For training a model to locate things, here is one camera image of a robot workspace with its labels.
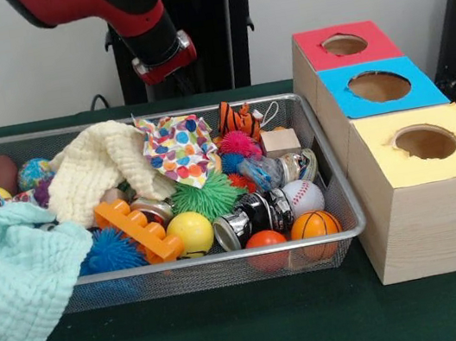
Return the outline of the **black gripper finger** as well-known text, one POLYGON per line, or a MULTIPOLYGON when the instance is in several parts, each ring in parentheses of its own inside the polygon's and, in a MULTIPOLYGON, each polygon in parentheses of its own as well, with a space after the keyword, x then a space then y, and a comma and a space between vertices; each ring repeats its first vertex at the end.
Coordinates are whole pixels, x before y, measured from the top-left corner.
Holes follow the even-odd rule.
POLYGON ((191 87, 185 73, 173 73, 172 78, 183 96, 191 94, 191 87))
POLYGON ((192 77, 190 76, 190 73, 185 71, 184 68, 180 70, 180 82, 184 85, 186 88, 186 93, 189 95, 196 92, 196 87, 192 81, 192 77))

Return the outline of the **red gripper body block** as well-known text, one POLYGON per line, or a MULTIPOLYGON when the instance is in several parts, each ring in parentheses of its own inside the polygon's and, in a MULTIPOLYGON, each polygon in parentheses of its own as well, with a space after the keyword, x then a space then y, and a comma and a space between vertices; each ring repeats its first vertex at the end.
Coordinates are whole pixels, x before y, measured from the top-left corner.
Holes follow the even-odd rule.
POLYGON ((132 66, 137 76, 146 85, 158 85, 163 82, 168 75, 178 71, 178 69, 188 66, 197 59, 197 50, 190 35, 180 29, 177 32, 177 51, 166 62, 156 66, 147 66, 137 57, 132 60, 132 66))

